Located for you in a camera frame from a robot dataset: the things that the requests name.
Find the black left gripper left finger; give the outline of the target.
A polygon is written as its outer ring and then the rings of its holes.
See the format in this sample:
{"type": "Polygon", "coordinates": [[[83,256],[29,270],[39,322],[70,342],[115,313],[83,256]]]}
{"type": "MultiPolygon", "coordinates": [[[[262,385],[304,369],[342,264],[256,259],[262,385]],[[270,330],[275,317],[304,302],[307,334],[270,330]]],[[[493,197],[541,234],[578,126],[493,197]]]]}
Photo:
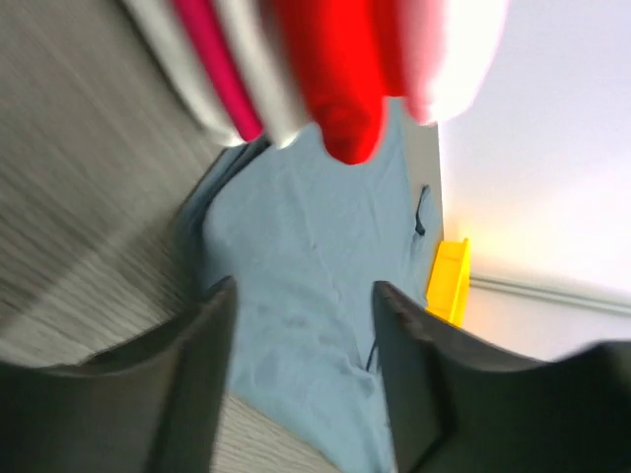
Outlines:
{"type": "Polygon", "coordinates": [[[2,471],[209,471],[236,318],[227,277],[81,364],[2,362],[2,471]]]}

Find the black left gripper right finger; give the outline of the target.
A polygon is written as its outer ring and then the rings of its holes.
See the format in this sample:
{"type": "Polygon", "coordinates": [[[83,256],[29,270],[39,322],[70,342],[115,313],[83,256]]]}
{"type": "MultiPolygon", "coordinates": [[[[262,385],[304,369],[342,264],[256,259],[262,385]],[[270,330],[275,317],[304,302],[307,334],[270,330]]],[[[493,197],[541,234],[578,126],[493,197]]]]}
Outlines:
{"type": "Polygon", "coordinates": [[[553,362],[503,350],[373,287],[376,343],[401,472],[626,472],[630,345],[553,362]]]}

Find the blue-grey t-shirt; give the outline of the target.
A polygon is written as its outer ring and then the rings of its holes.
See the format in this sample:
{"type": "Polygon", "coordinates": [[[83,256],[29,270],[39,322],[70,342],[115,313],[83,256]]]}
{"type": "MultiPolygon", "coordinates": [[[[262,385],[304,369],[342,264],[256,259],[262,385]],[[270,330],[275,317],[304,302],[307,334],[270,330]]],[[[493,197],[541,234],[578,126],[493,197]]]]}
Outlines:
{"type": "Polygon", "coordinates": [[[198,289],[237,281],[228,392],[344,472],[393,462],[373,285],[425,304],[440,239],[431,189],[411,198],[403,123],[390,101],[384,139],[355,167],[332,159],[315,127],[285,149],[229,148],[180,214],[198,289]]]}

